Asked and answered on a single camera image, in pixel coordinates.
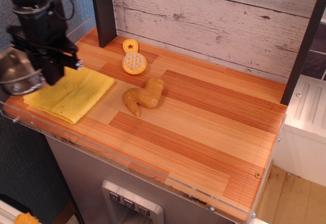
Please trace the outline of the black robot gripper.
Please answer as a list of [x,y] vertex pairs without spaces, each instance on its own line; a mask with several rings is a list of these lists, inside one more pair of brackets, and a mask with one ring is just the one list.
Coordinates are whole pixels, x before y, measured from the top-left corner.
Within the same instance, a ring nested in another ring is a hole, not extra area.
[[7,32],[13,46],[28,54],[51,58],[42,63],[42,74],[53,86],[64,76],[64,66],[79,70],[83,62],[77,58],[78,48],[66,36],[69,18],[63,12],[17,13],[20,25],[10,25]]

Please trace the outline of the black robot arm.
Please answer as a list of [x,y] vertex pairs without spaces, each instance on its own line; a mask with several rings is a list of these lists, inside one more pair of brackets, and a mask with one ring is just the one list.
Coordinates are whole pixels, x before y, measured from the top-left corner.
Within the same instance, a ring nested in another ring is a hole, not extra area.
[[67,36],[67,21],[61,0],[11,0],[20,24],[7,28],[14,48],[27,53],[34,69],[54,85],[64,76],[64,68],[79,69],[76,45]]

